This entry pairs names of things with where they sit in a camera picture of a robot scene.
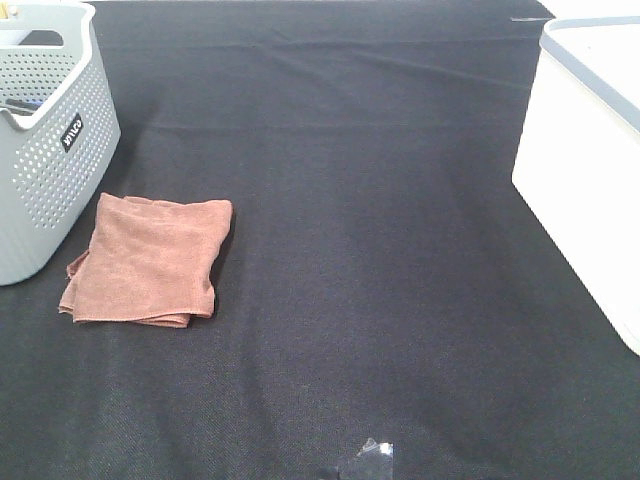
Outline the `grey perforated plastic basket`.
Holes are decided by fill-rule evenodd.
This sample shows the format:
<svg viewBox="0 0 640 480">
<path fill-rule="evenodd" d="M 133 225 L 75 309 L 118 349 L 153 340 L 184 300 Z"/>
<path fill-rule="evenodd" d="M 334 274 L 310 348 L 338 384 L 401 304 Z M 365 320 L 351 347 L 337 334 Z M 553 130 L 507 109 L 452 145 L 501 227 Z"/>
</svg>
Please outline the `grey perforated plastic basket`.
<svg viewBox="0 0 640 480">
<path fill-rule="evenodd" d="M 93 26 L 79 1 L 9 1 L 7 31 L 52 31 L 58 45 L 4 44 L 1 101 L 41 102 L 31 116 L 1 108 L 1 283 L 39 272 L 93 196 L 120 126 Z"/>
</svg>

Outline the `dark item inside basket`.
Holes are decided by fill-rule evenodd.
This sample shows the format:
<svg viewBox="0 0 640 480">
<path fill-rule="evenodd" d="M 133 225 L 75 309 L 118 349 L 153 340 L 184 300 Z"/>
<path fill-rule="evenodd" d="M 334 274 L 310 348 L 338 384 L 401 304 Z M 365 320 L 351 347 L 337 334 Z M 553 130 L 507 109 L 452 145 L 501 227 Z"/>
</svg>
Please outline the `dark item inside basket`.
<svg viewBox="0 0 640 480">
<path fill-rule="evenodd" d="M 23 101 L 19 99 L 7 98 L 1 101 L 1 108 L 12 114 L 19 116 L 31 116 L 42 105 L 41 102 Z"/>
</svg>

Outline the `black table cloth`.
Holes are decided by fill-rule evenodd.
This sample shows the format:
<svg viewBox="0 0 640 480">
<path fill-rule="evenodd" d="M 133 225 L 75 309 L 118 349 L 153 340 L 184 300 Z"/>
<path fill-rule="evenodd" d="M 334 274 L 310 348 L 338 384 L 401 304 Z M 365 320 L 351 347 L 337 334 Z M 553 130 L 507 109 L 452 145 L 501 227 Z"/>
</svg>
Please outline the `black table cloth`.
<svg viewBox="0 0 640 480">
<path fill-rule="evenodd" d="M 57 311 L 89 204 L 1 291 L 5 479 L 635 479 L 639 359 L 511 182 L 535 1 L 100 2 L 105 192 L 229 199 L 216 313 Z"/>
</svg>

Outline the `pink towel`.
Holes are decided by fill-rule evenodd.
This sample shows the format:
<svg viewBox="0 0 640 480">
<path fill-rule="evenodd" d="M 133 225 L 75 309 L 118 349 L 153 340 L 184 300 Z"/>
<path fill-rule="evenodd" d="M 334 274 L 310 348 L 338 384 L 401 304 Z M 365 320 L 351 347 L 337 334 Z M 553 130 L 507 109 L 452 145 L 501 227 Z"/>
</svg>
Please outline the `pink towel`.
<svg viewBox="0 0 640 480">
<path fill-rule="evenodd" d="M 214 312 L 211 270 L 230 232 L 228 200 L 181 204 L 101 194 L 87 249 L 58 310 L 76 323 L 185 328 Z"/>
</svg>

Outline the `white storage box grey rim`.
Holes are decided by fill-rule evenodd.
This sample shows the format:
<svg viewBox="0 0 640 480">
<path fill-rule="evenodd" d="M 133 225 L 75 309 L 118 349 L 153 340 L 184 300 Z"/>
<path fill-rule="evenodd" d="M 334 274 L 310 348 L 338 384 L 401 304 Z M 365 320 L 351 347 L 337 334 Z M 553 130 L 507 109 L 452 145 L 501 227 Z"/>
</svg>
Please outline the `white storage box grey rim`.
<svg viewBox="0 0 640 480">
<path fill-rule="evenodd" d="M 632 352 L 639 350 L 639 19 L 555 19 L 512 183 Z"/>
</svg>

